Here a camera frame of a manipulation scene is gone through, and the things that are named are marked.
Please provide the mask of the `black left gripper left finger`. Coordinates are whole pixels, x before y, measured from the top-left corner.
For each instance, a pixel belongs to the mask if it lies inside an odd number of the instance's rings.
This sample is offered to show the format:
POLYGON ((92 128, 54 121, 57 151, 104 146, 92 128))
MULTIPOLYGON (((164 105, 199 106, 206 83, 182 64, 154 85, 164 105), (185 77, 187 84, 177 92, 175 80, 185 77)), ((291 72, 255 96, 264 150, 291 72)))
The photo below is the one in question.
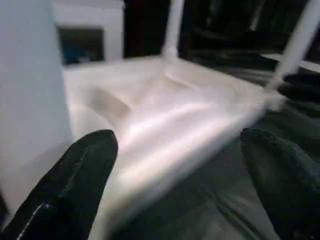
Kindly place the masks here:
POLYGON ((32 189, 0 238, 88 239, 117 155, 111 129, 78 139, 32 189))

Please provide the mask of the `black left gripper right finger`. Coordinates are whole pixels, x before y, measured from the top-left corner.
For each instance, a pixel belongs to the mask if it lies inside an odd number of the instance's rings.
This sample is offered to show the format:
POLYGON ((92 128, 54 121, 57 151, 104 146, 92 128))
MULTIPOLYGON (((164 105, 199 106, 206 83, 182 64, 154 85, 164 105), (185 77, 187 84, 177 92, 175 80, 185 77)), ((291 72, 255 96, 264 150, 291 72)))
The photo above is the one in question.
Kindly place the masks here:
POLYGON ((282 240, 320 238, 320 165, 297 144, 266 130, 240 135, 245 165, 282 240))

